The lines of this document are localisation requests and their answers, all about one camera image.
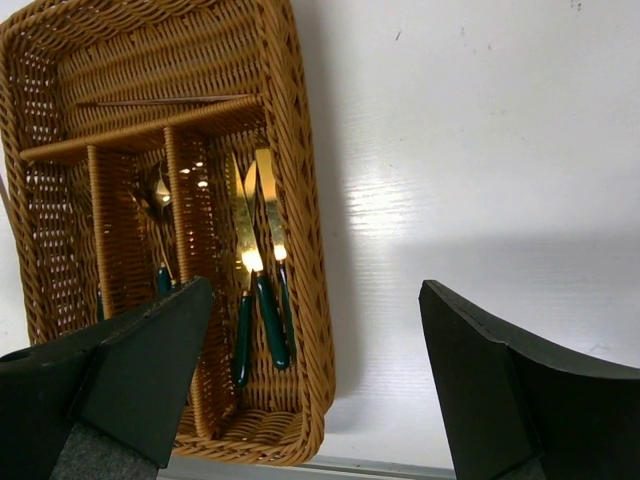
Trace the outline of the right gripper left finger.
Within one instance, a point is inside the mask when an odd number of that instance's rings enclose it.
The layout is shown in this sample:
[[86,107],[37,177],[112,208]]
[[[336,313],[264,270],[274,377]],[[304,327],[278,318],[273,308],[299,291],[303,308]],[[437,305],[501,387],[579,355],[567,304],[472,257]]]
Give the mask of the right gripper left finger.
[[4,479],[155,479],[208,328],[210,282],[1,358]]

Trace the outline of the copper chopstick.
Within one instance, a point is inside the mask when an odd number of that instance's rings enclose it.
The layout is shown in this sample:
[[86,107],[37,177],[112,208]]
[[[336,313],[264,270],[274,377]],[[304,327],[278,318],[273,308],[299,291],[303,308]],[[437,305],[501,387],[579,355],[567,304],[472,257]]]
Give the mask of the copper chopstick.
[[217,103],[217,102],[230,101],[230,100],[239,100],[247,97],[252,97],[254,95],[255,94],[229,94],[229,95],[134,99],[134,100],[116,100],[116,101],[91,101],[91,102],[79,102],[76,104],[76,106],[78,108],[93,108],[93,107],[129,107],[129,106],[207,104],[207,103]]

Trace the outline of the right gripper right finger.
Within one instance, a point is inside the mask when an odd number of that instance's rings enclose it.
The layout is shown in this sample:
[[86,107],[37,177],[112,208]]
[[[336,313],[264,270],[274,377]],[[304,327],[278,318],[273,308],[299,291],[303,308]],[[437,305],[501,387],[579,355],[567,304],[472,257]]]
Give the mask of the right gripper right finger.
[[638,478],[638,369],[546,340],[436,280],[419,303],[457,478]]

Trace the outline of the gold spoon green handle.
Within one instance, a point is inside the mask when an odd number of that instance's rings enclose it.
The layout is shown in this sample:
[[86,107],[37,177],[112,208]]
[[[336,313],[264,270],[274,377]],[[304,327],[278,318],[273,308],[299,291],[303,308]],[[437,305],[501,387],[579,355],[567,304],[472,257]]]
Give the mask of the gold spoon green handle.
[[166,162],[160,160],[155,163],[149,171],[143,186],[131,186],[127,191],[136,205],[154,222],[159,231],[162,260],[157,272],[157,287],[158,294],[164,295],[174,286],[171,262],[167,255],[164,240],[164,210],[171,204],[171,189]]

